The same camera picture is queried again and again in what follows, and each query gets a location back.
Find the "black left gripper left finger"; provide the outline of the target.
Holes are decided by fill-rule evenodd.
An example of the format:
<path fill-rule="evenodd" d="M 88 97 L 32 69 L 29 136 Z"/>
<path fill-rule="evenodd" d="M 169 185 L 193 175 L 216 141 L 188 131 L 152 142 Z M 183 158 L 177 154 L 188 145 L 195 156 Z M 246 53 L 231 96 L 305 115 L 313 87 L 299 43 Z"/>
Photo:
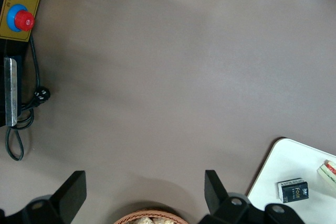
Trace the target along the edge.
<path fill-rule="evenodd" d="M 31 201 L 24 223 L 71 223 L 87 197 L 86 172 L 75 171 L 50 197 Z"/>

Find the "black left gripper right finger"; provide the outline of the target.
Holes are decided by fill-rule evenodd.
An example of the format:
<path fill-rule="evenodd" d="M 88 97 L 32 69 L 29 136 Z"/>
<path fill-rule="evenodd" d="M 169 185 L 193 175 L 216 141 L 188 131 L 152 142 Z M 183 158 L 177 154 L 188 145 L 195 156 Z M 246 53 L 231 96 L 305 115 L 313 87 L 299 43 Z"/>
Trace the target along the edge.
<path fill-rule="evenodd" d="M 205 171 L 204 197 L 209 214 L 199 223 L 262 223 L 263 213 L 241 194 L 229 194 L 214 170 Z"/>

